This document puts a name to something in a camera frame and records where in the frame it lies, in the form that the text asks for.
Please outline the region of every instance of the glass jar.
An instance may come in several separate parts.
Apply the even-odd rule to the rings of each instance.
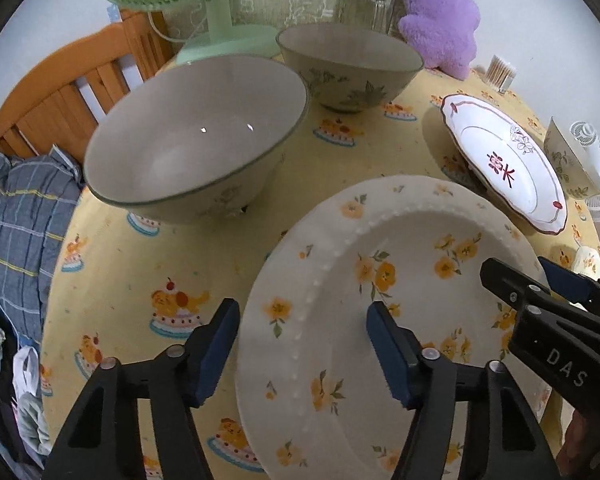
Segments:
[[[340,0],[338,21],[387,34],[393,8],[394,0]]]

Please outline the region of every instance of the yellow stripe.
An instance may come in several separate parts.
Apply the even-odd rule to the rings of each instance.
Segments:
[[[55,235],[55,234],[49,233],[49,232],[46,232],[45,235],[48,236],[49,238],[52,238],[53,240],[58,240],[59,242],[64,242],[63,236],[58,236],[58,235]]]
[[[0,188],[0,193],[4,196],[18,196],[18,195],[36,195],[40,198],[48,198],[49,200],[58,200],[56,195],[48,195],[40,193],[37,189],[17,189],[16,191],[5,191]]]
[[[38,275],[37,272],[31,272],[30,270],[23,269],[21,267],[17,267],[15,265],[10,264],[9,262],[5,262],[1,258],[0,258],[0,264],[4,265],[5,267],[9,267],[11,270],[15,270],[16,272],[22,272],[23,274],[26,274],[27,276],[31,276],[32,278],[35,278]]]

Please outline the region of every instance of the fan stand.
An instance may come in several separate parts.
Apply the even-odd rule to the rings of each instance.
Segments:
[[[266,25],[232,25],[229,0],[206,0],[209,32],[190,38],[176,56],[176,64],[192,63],[224,54],[274,57],[280,53],[278,31]]]

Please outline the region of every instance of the fan base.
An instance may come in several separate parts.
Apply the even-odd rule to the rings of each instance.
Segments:
[[[206,32],[191,38],[184,44],[176,56],[176,65],[225,54],[274,57],[280,54],[280,48],[276,43],[277,34],[277,29],[266,25],[234,25],[231,28],[231,39],[212,43],[209,33]]]

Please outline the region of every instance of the gray plaid cloth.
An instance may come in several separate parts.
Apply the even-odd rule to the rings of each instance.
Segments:
[[[27,160],[0,153],[0,307],[37,343],[81,182],[79,165],[56,146]]]

